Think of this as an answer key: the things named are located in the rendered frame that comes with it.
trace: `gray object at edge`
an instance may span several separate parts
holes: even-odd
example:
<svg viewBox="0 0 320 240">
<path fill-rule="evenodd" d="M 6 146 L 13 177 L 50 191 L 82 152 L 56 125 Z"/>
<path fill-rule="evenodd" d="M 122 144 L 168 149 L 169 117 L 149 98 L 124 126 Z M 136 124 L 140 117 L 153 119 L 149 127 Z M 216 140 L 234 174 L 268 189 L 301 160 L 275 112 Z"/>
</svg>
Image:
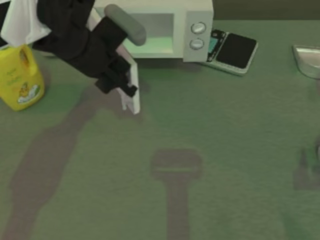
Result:
<svg viewBox="0 0 320 240">
<path fill-rule="evenodd" d="M 128 34 L 128 39 L 133 44 L 136 46 L 142 46 L 146 43 L 147 33 L 144 26 L 119 6 L 115 4 L 106 6 L 104 14 Z"/>
<path fill-rule="evenodd" d="M 304 75 L 320 79 L 320 47 L 294 45 L 293 54 L 299 70 Z"/>
</svg>

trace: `green surface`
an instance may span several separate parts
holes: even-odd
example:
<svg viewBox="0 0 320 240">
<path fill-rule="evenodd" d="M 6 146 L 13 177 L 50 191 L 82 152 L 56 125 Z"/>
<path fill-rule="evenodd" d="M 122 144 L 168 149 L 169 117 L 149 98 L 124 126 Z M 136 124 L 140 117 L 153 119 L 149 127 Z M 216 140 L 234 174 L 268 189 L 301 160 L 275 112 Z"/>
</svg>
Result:
<svg viewBox="0 0 320 240">
<path fill-rule="evenodd" d="M 202 159 L 188 188 L 191 240 L 319 239 L 320 190 L 295 190 L 293 174 L 320 134 L 320 97 L 291 47 L 320 45 L 320 21 L 215 24 L 258 40 L 249 73 L 139 60 L 135 117 L 36 53 L 50 73 L 44 99 L 18 113 L 0 103 L 1 240 L 166 239 L 166 188 L 151 161 L 177 148 Z"/>
</svg>

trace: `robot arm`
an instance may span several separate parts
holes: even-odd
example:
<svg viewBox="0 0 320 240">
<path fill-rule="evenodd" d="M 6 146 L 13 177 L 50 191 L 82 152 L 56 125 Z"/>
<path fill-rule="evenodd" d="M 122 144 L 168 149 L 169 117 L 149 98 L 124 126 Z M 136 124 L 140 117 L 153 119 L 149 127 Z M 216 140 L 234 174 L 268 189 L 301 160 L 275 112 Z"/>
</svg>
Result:
<svg viewBox="0 0 320 240">
<path fill-rule="evenodd" d="M 29 9 L 29 15 L 22 19 L 29 20 L 26 38 L 16 36 L 14 32 L 18 31 L 9 31 L 8 26 L 15 29 L 13 25 L 18 20 L 6 17 L 1 30 L 3 39 L 18 46 L 16 39 L 23 39 L 24 44 L 33 42 L 34 49 L 52 53 L 84 75 L 98 79 L 96 86 L 104 93 L 120 88 L 130 97 L 135 95 L 137 87 L 130 85 L 127 77 L 130 64 L 116 51 L 126 38 L 136 45 L 145 43 L 146 31 L 135 19 L 116 5 L 109 5 L 106 16 L 97 19 L 91 31 L 87 22 L 95 0 L 11 0 L 7 16 L 12 16 L 14 10 L 22 11 L 22 3 L 24 10 Z M 30 33 L 46 35 L 37 38 Z"/>
</svg>

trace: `gray knob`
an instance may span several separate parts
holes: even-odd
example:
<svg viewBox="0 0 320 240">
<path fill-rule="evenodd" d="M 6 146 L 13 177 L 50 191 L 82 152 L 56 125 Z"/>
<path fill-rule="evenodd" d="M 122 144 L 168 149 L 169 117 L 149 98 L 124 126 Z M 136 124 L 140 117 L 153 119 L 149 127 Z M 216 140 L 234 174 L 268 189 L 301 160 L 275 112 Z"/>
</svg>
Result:
<svg viewBox="0 0 320 240">
<path fill-rule="evenodd" d="M 122 28 L 127 34 L 128 39 L 137 46 L 142 46 L 146 43 L 147 33 L 142 26 L 132 16 L 122 10 L 115 4 L 110 4 L 105 7 L 104 14 Z"/>
</svg>

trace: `metal tray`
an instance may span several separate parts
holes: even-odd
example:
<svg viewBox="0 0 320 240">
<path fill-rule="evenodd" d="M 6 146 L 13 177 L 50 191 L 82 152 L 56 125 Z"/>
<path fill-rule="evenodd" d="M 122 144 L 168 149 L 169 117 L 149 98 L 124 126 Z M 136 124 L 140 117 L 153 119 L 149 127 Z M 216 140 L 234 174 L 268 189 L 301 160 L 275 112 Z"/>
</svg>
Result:
<svg viewBox="0 0 320 240">
<path fill-rule="evenodd" d="M 304 75 L 320 79 L 320 47 L 294 45 L 293 54 L 299 70 Z"/>
</svg>

